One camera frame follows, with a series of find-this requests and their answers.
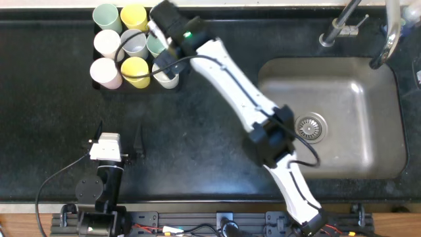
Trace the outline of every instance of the yellow cup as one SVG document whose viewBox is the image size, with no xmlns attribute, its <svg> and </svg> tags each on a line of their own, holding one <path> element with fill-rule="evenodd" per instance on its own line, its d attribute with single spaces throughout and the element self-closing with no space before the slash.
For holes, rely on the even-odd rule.
<svg viewBox="0 0 421 237">
<path fill-rule="evenodd" d="M 146 10 L 140 4 L 131 4 L 123 7 L 120 17 L 129 29 L 138 29 L 143 32 L 147 30 Z"/>
<path fill-rule="evenodd" d="M 149 73 L 149 67 L 145 60 L 139 57 L 130 57 L 126 59 L 121 65 L 121 72 L 130 76 L 141 76 Z M 128 82 L 136 88 L 142 89 L 149 85 L 151 82 L 150 77 L 146 78 L 127 78 Z"/>
</svg>

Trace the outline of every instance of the cup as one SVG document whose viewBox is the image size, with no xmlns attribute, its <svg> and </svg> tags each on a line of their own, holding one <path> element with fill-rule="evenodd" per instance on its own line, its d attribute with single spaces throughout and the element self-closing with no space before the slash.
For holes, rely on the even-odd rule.
<svg viewBox="0 0 421 237">
<path fill-rule="evenodd" d="M 108 58 L 95 60 L 89 70 L 92 79 L 108 89 L 117 89 L 123 83 L 123 79 L 114 65 L 114 61 Z"/>
<path fill-rule="evenodd" d="M 158 57 L 158 55 L 165 50 L 165 47 L 159 41 L 159 39 L 149 35 L 146 40 L 147 50 L 151 52 L 153 57 Z"/>
<path fill-rule="evenodd" d="M 159 66 L 154 64 L 152 66 L 152 72 L 159 70 Z M 176 76 L 173 79 L 169 79 L 169 77 L 164 72 L 158 72 L 155 75 L 153 75 L 155 79 L 166 89 L 172 89 L 175 88 L 178 85 L 179 76 L 176 74 Z"/>
<path fill-rule="evenodd" d="M 121 20 L 129 29 L 147 31 L 146 10 L 141 4 L 131 4 L 123 7 Z"/>
<path fill-rule="evenodd" d="M 126 59 L 121 65 L 121 72 L 130 76 L 141 76 L 149 73 L 149 67 L 145 60 L 139 57 L 130 57 Z M 131 85 L 142 89 L 151 82 L 150 77 L 146 78 L 128 78 L 124 77 Z"/>
<path fill-rule="evenodd" d="M 117 49 L 120 46 L 120 36 L 114 30 L 101 30 L 93 39 L 94 48 L 104 57 L 114 60 Z M 117 61 L 124 58 L 121 49 L 117 55 Z"/>
<path fill-rule="evenodd" d="M 93 10 L 92 18 L 103 30 L 114 30 L 117 33 L 123 31 L 118 10 L 113 4 L 101 4 Z"/>
<path fill-rule="evenodd" d="M 126 30 L 120 37 L 120 42 L 123 44 L 130 36 L 141 32 L 138 29 Z M 149 52 L 146 48 L 146 36 L 145 34 L 140 34 L 134 38 L 127 41 L 123 46 L 123 50 L 131 57 L 141 57 L 142 59 L 147 59 Z"/>
</svg>

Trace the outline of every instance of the black tray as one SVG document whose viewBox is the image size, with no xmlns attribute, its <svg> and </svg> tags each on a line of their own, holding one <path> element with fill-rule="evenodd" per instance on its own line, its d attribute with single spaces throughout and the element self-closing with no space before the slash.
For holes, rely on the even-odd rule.
<svg viewBox="0 0 421 237">
<path fill-rule="evenodd" d="M 127 30 L 127 27 L 124 25 L 124 23 L 122 22 L 122 26 L 123 26 L 123 32 L 125 32 Z M 100 32 L 102 29 L 95 24 L 95 27 L 93 29 L 95 36 L 98 34 L 98 32 Z M 97 60 L 99 58 L 103 57 L 102 54 L 100 54 L 95 48 L 93 48 L 93 60 Z M 124 52 L 124 58 L 123 60 L 121 60 L 118 63 L 118 68 L 121 68 L 121 64 L 128 59 L 130 56 Z M 148 58 L 146 59 L 146 63 L 149 66 L 149 72 L 152 72 L 152 66 L 153 66 L 153 61 L 155 60 L 155 58 L 152 56 L 152 54 L 149 52 Z M 143 89 L 139 89 L 134 87 L 133 85 L 131 85 L 131 83 L 127 82 L 124 78 L 123 78 L 123 83 L 122 85 L 117 88 L 117 89 L 108 89 L 104 86 L 102 86 L 100 83 L 96 82 L 95 80 L 92 80 L 92 88 L 95 90 L 99 90 L 101 92 L 105 92 L 105 93 L 175 93 L 178 92 L 181 88 L 181 84 L 182 84 L 182 75 L 188 73 L 188 69 L 184 69 L 180 75 L 179 75 L 179 81 L 178 81 L 178 85 L 175 88 L 172 89 L 166 89 L 164 87 L 162 87 L 159 82 L 157 82 L 157 80 L 151 76 L 151 83 Z"/>
</svg>

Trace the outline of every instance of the faucet handle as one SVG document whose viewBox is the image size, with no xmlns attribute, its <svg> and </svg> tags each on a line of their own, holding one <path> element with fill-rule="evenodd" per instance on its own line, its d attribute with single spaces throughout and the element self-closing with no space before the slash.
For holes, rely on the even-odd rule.
<svg viewBox="0 0 421 237">
<path fill-rule="evenodd" d="M 355 37 L 358 35 L 358 28 L 361 26 L 364 21 L 367 20 L 369 17 L 368 14 L 365 15 L 365 17 L 356 25 L 356 26 L 344 26 L 339 33 L 338 37 Z"/>
</svg>

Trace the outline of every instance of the green led light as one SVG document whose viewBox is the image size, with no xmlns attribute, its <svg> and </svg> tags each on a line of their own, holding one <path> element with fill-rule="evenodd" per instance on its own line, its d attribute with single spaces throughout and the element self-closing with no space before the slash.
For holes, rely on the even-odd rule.
<svg viewBox="0 0 421 237">
<path fill-rule="evenodd" d="M 185 38 L 188 38 L 188 37 L 190 37 L 190 36 L 191 36 L 191 32 L 185 32 L 183 36 L 184 36 Z"/>
</svg>

